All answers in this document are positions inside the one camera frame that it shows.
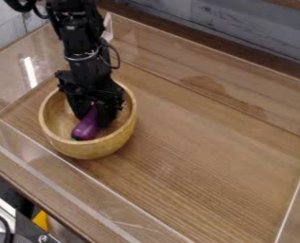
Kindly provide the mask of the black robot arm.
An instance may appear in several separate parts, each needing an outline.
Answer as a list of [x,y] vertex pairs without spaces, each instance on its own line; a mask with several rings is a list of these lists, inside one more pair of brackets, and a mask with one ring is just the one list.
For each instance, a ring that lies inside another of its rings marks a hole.
[[96,124],[107,127],[123,106],[123,87],[112,80],[110,50],[102,37],[103,17],[94,0],[4,0],[16,12],[32,11],[47,19],[63,42],[68,70],[57,70],[59,90],[64,93],[75,117],[80,120],[95,106]]

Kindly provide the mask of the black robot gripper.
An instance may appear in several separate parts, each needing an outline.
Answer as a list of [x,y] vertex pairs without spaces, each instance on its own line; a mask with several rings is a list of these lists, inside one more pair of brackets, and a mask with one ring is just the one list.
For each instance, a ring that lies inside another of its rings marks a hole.
[[59,89],[64,93],[75,117],[80,120],[88,112],[91,102],[102,101],[96,106],[98,125],[108,127],[116,118],[116,112],[123,109],[122,86],[112,80],[112,66],[108,57],[72,58],[68,61],[68,70],[55,73],[60,81]]

